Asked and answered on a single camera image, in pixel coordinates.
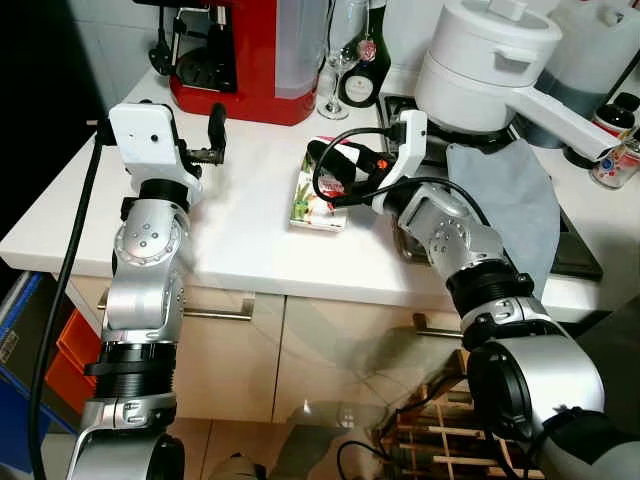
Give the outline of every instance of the cabinet door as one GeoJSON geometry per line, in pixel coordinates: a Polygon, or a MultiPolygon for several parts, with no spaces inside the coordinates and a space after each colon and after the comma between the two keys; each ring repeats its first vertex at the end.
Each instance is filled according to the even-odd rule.
{"type": "MultiPolygon", "coordinates": [[[[430,326],[457,315],[422,310],[430,326]]],[[[416,334],[416,310],[288,297],[275,422],[374,427],[435,375],[460,340],[416,334]]]]}
{"type": "MultiPolygon", "coordinates": [[[[73,277],[91,314],[102,319],[98,303],[111,280],[73,277]]],[[[174,390],[178,416],[269,422],[273,409],[284,296],[186,287],[191,312],[239,312],[253,299],[250,321],[185,315],[174,390]]]]}

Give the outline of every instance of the tiled floor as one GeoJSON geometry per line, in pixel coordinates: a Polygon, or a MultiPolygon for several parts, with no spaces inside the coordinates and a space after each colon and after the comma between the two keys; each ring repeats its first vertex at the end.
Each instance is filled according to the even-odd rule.
{"type": "MultiPolygon", "coordinates": [[[[267,469],[270,480],[332,480],[338,478],[336,451],[345,440],[369,443],[361,429],[276,423],[211,421],[179,418],[169,428],[185,447],[185,480],[208,480],[217,465],[242,453],[267,469]]],[[[48,434],[43,456],[49,480],[64,480],[74,445],[68,434],[48,434]]],[[[378,463],[367,452],[345,450],[348,478],[372,479],[378,463]]],[[[0,469],[0,480],[29,480],[31,475],[0,469]]]]}

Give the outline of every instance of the espresso machine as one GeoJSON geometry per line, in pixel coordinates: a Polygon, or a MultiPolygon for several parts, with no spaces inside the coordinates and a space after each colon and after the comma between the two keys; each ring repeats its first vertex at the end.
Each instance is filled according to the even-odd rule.
{"type": "Polygon", "coordinates": [[[171,47],[151,62],[181,109],[222,103],[229,118],[281,125],[313,111],[329,0],[136,3],[177,8],[171,47]]]}

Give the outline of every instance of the kitchen counter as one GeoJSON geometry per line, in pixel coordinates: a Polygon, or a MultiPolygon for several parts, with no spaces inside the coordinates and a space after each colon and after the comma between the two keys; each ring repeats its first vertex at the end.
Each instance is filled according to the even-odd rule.
{"type": "MultiPolygon", "coordinates": [[[[174,106],[166,80],[149,71],[126,101],[173,106],[190,148],[207,145],[207,117],[174,106]]],[[[431,269],[403,263],[390,218],[354,207],[341,233],[290,227],[288,214],[300,163],[314,135],[378,124],[375,107],[352,109],[343,121],[313,113],[293,127],[228,120],[225,165],[204,167],[206,198],[191,212],[196,265],[193,285],[399,306],[452,309],[431,269]]],[[[381,139],[356,139],[374,150],[381,139]]],[[[89,140],[0,243],[13,268],[57,272],[62,264],[92,149],[89,140]]],[[[640,291],[640,175],[608,191],[555,150],[534,148],[558,200],[600,262],[602,282],[552,276],[543,303],[553,309],[615,309],[640,291]]],[[[110,277],[120,205],[131,196],[115,147],[103,149],[74,274],[110,277]]]]}

